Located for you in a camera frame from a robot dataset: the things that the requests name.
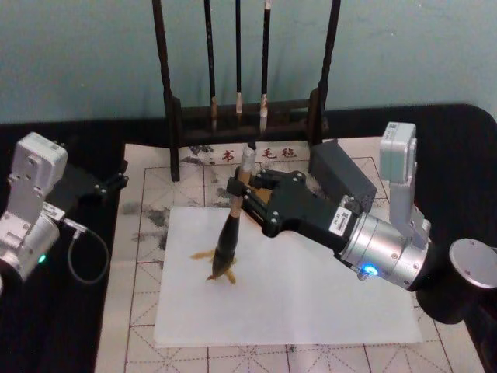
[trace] black box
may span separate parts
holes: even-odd
[[[344,195],[354,197],[365,212],[370,212],[376,187],[340,147],[337,140],[313,146],[309,173],[331,200],[339,203]]]

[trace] grid paper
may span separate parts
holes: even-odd
[[[388,211],[388,185],[377,170],[379,138],[341,139],[377,188],[374,207]],[[227,207],[225,187],[243,145],[180,150],[181,181],[170,177],[165,149],[127,146],[128,188],[121,193],[96,371],[108,372],[478,372],[483,371],[464,324],[444,326],[414,301],[423,343],[359,346],[282,345],[155,348],[153,329],[171,206]],[[303,141],[258,143],[257,168],[308,175]]]

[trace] gray cable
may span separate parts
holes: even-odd
[[[104,250],[104,252],[106,254],[106,264],[103,267],[102,272],[95,279],[93,279],[93,280],[85,280],[84,278],[81,278],[76,273],[74,267],[72,266],[72,258],[71,257],[72,257],[72,250],[74,248],[75,242],[78,239],[79,235],[76,235],[75,237],[73,237],[72,241],[71,241],[71,244],[69,245],[69,249],[68,249],[68,266],[69,266],[69,271],[71,272],[72,276],[77,281],[81,282],[84,285],[94,285],[94,284],[98,283],[100,280],[102,280],[102,278],[105,276],[105,274],[107,272],[107,269],[109,268],[109,262],[110,262],[109,248],[107,247],[107,244],[102,239],[102,237],[100,237],[99,235],[97,235],[94,231],[92,231],[91,229],[86,229],[86,232],[89,233],[90,235],[92,235],[93,237],[95,237],[102,244],[103,250]]]

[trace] blue led light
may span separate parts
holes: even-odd
[[[364,266],[363,271],[366,272],[367,274],[372,275],[372,276],[378,275],[378,270],[371,265]]]

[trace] calligraphy practice paper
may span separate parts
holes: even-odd
[[[206,281],[228,209],[174,207],[155,323],[158,347],[234,344],[415,343],[422,340],[411,294],[356,274],[294,232],[265,237],[242,214],[232,266]]]

